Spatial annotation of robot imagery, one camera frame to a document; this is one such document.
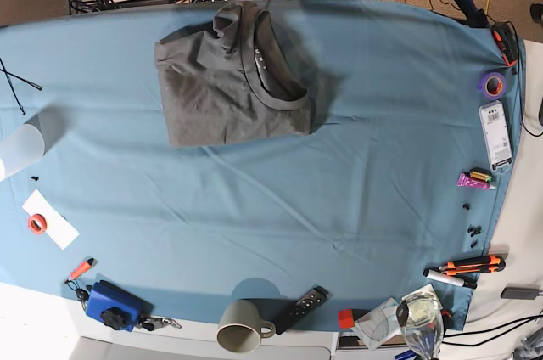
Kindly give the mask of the orange tape roll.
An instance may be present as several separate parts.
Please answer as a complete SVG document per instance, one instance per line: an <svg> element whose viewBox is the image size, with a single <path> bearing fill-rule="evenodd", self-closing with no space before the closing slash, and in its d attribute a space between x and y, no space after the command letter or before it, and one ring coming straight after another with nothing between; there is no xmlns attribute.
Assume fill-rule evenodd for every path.
<svg viewBox="0 0 543 360"><path fill-rule="evenodd" d="M28 217L27 227L35 234L42 235L47 232L48 224L41 214L34 214Z"/></svg>

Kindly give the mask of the purple glue tube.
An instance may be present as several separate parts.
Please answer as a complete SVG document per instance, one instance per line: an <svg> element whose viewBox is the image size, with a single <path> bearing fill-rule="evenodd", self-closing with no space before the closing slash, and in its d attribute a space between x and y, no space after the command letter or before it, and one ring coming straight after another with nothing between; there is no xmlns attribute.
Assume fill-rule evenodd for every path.
<svg viewBox="0 0 543 360"><path fill-rule="evenodd" d="M482 190L496 190L496 186L486 181L470 177L465 173L461 173L457 184L458 187L477 188Z"/></svg>

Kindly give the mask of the blue block with black knob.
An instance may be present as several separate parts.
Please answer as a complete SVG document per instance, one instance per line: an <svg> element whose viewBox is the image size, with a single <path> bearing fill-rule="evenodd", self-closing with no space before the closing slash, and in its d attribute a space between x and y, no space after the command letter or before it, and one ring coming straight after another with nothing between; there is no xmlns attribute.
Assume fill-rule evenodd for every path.
<svg viewBox="0 0 543 360"><path fill-rule="evenodd" d="M116 331L132 332L143 312L143 301L101 280L93 284L85 314Z"/></svg>

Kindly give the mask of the folded clear plastic bag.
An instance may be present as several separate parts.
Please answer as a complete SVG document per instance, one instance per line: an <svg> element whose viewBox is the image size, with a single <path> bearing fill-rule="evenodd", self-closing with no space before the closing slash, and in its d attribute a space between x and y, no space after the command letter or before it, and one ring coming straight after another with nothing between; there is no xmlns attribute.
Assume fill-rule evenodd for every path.
<svg viewBox="0 0 543 360"><path fill-rule="evenodd" d="M378 349L400 333L396 310L398 302L389 298L355 321L353 333L370 350Z"/></svg>

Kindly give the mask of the blue black clamp tool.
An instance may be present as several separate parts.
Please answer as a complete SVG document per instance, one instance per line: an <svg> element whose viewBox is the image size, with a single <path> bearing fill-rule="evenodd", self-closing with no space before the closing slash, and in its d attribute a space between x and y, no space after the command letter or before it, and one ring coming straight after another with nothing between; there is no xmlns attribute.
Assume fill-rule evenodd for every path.
<svg viewBox="0 0 543 360"><path fill-rule="evenodd" d="M472 28L488 28L489 21L483 9L478 8L473 0L454 0L464 14L465 24Z"/></svg>

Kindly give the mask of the grey T-shirt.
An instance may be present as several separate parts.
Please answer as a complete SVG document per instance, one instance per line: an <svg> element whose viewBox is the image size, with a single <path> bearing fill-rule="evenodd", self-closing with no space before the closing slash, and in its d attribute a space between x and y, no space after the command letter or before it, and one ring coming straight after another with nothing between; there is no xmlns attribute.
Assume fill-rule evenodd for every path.
<svg viewBox="0 0 543 360"><path fill-rule="evenodd" d="M170 143L245 143L307 135L311 101L291 73L269 12L223 6L208 24L174 31L154 45Z"/></svg>

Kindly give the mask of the white black marker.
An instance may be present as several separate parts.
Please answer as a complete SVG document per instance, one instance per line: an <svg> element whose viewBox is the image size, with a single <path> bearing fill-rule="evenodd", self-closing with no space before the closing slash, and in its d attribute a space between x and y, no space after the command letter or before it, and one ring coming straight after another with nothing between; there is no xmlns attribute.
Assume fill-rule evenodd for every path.
<svg viewBox="0 0 543 360"><path fill-rule="evenodd" d="M449 284L456 287L468 288L471 290L477 289L477 284L472 281L458 278L455 276L445 275L444 273L434 271L429 268L423 270L423 276L425 278L428 278L436 282L441 282L443 284Z"/></svg>

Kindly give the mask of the orange black tape measure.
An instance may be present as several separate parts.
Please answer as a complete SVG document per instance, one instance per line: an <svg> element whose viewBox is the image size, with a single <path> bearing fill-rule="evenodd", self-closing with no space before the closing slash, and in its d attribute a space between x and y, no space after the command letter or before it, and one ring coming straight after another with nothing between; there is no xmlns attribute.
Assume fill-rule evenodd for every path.
<svg viewBox="0 0 543 360"><path fill-rule="evenodd" d="M491 26L493 38L501 51L502 58L508 67L514 66L519 59L518 43L508 23L497 22Z"/></svg>

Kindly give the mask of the orange black utility knife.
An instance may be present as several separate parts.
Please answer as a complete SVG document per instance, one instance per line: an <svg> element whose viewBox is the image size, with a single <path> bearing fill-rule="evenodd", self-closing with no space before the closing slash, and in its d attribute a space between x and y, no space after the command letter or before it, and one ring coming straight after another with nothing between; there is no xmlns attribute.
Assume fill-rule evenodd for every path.
<svg viewBox="0 0 543 360"><path fill-rule="evenodd" d="M469 273L497 273L505 267L506 261L501 256L478 256L447 262L439 268L439 271L445 275L453 276Z"/></svg>

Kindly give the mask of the black zip tie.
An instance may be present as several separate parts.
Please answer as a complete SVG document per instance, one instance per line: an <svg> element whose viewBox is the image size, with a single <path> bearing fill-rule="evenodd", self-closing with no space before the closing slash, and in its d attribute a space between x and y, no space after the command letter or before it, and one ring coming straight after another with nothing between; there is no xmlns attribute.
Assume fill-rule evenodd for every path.
<svg viewBox="0 0 543 360"><path fill-rule="evenodd" d="M8 83L8 87L9 87L10 92L13 95L14 101L17 107L19 108L20 113L22 115L26 115L25 107L21 103L20 97L18 94L19 86L31 87L37 90L38 92L41 92L41 90L43 90L43 87L35 82L32 82L22 76L16 75L13 72L9 71L3 59L0 60L0 63L1 63L1 74L5 77Z"/></svg>

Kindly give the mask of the purple tape roll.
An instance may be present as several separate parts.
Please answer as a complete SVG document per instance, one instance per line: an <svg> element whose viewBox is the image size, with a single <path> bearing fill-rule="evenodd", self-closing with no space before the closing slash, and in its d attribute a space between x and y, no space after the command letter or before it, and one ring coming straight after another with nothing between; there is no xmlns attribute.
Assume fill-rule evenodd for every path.
<svg viewBox="0 0 543 360"><path fill-rule="evenodd" d="M507 82L500 72L491 71L479 78L478 90L488 100L498 100L506 94Z"/></svg>

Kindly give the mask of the blue table cloth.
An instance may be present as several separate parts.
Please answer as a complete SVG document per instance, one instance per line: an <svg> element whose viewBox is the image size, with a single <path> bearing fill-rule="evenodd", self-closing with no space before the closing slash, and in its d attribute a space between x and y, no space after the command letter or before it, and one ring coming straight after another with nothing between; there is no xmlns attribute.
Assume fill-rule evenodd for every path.
<svg viewBox="0 0 543 360"><path fill-rule="evenodd" d="M25 121L47 153L1 184L1 280L69 296L93 277L157 313L215 323L231 299L272 313L315 285L331 300L303 323L335 330L424 285L423 269L489 246L509 174L460 188L488 165L479 78L503 66L488 29L398 3L273 2L273 29L315 110L309 136L176 149L166 132L155 43L208 24L215 4L89 14L5 26L26 115L1 88L1 133ZM39 190L79 236L61 250L27 227Z"/></svg>

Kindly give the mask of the black power adapter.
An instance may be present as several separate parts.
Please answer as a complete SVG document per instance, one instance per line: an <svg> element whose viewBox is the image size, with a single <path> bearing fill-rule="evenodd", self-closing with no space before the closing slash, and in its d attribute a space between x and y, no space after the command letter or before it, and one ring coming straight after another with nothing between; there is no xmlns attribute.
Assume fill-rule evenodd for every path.
<svg viewBox="0 0 543 360"><path fill-rule="evenodd" d="M540 296L542 296L542 292L538 288L507 286L501 292L500 298L504 300L532 301Z"/></svg>

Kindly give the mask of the metal keys carabiner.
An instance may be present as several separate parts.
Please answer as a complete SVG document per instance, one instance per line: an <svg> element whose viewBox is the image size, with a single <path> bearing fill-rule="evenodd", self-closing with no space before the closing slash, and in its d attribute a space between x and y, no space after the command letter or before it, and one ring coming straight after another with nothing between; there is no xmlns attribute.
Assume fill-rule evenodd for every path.
<svg viewBox="0 0 543 360"><path fill-rule="evenodd" d="M147 317L140 318L136 326L149 332L171 326L175 329L181 329L182 326L173 318L167 317Z"/></svg>

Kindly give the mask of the white paper sheet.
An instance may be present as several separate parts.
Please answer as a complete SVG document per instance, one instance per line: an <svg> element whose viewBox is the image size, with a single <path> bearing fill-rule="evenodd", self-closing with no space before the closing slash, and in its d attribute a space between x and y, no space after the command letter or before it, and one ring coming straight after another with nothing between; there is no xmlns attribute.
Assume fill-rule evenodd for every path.
<svg viewBox="0 0 543 360"><path fill-rule="evenodd" d="M28 217L41 214L45 217L48 229L46 234L61 250L65 250L78 236L79 232L62 215L60 215L35 189L22 205Z"/></svg>

